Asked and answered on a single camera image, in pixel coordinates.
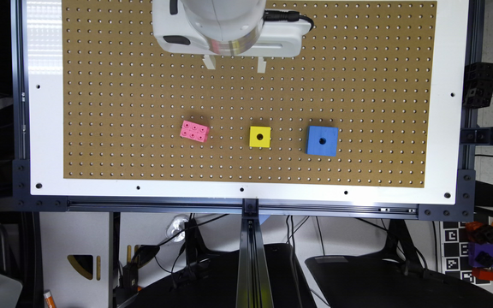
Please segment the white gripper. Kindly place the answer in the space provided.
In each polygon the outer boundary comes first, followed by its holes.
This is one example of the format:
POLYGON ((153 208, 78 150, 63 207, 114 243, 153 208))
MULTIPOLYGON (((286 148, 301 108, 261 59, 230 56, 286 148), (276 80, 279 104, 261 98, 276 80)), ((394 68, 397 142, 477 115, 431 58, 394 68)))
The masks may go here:
POLYGON ((268 9, 265 0, 156 0, 152 3, 153 35, 171 53, 203 55, 209 70, 214 56, 264 57, 300 54, 302 38, 312 20, 297 11, 268 9))

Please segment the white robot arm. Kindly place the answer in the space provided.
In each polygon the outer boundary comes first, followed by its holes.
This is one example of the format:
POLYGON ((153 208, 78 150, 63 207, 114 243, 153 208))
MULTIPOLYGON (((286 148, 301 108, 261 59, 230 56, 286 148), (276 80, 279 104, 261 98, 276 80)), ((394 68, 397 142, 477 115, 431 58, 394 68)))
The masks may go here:
POLYGON ((270 57, 300 54, 314 21, 298 11, 268 9, 265 0, 154 0, 153 35, 170 53, 201 55, 208 69, 217 56, 253 56, 263 74, 270 57))

